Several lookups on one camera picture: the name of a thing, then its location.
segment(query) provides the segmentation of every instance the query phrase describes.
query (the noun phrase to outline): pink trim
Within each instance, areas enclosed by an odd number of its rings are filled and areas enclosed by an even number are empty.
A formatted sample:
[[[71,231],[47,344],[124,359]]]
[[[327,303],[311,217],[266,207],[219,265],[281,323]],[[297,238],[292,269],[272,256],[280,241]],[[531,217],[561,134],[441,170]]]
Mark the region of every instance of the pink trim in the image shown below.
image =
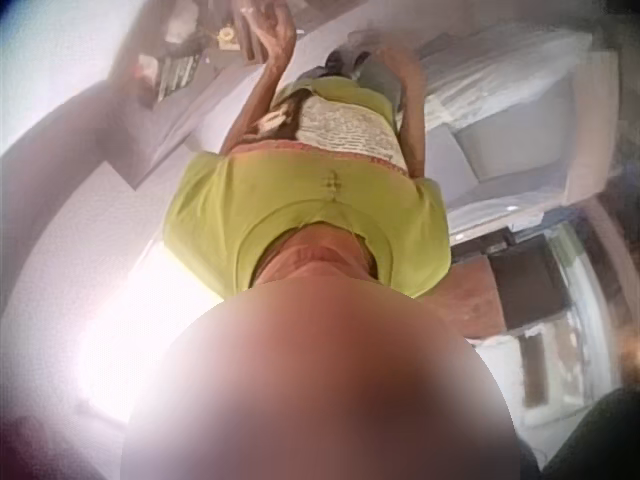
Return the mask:
[[[389,170],[400,173],[405,177],[409,177],[409,174],[406,170],[403,170],[402,168],[383,158],[371,157],[369,155],[363,155],[360,153],[334,152],[331,150],[325,150],[324,148],[313,147],[311,145],[307,145],[295,140],[262,140],[261,142],[257,143],[247,143],[235,147],[233,150],[231,150],[231,154],[252,153],[264,150],[289,150],[297,152],[328,153],[331,154],[331,157],[335,159],[359,160],[369,163],[375,163],[376,165],[380,165],[381,167],[385,167]]]

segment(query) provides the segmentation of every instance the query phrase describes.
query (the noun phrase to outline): hand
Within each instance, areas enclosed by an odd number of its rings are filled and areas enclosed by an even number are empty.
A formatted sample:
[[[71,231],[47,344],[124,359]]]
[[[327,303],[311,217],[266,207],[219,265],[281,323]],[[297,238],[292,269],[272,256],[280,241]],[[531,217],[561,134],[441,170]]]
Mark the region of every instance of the hand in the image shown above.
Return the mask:
[[[386,44],[375,52],[375,56],[398,77],[405,90],[426,88],[422,65],[409,49],[398,44]]]
[[[296,27],[285,0],[239,0],[240,12],[264,45],[268,63],[286,68],[296,45]]]

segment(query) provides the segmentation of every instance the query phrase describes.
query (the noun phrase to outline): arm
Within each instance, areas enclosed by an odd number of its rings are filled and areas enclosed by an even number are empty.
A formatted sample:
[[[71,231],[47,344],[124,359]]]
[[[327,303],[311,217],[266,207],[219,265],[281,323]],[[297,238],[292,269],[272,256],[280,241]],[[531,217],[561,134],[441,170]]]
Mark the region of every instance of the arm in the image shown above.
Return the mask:
[[[424,121],[426,81],[422,67],[410,51],[398,46],[385,46],[378,50],[376,56],[402,83],[404,114],[398,141],[407,163],[409,176],[423,178],[426,149]]]
[[[269,112],[280,79],[287,69],[296,44],[296,29],[285,0],[242,0],[240,11],[267,50],[268,60],[220,153],[228,154],[255,122]]]

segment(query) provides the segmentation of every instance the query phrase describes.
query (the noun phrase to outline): green shirt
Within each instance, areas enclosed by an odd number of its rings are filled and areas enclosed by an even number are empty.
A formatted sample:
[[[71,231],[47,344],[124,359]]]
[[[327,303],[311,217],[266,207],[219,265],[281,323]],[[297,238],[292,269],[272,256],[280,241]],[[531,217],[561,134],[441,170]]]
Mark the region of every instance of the green shirt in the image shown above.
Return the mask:
[[[341,86],[357,88],[339,80]],[[370,108],[389,116],[384,97],[358,90],[359,105],[367,105],[369,96]],[[339,101],[330,88],[314,91]],[[164,240],[201,281],[228,298],[250,287],[257,263],[275,239],[317,222],[360,236],[376,260],[378,280],[410,297],[431,289],[451,263],[446,214],[435,182],[326,151],[198,155],[169,208]]]

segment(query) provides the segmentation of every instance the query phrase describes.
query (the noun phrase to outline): brown wood panel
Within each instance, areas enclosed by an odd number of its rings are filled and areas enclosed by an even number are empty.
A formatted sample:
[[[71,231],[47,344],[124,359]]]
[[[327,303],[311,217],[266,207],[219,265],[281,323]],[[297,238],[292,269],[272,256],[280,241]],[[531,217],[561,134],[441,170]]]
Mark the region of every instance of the brown wood panel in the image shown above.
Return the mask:
[[[482,339],[506,332],[498,288],[486,256],[453,265],[419,301],[465,338]]]

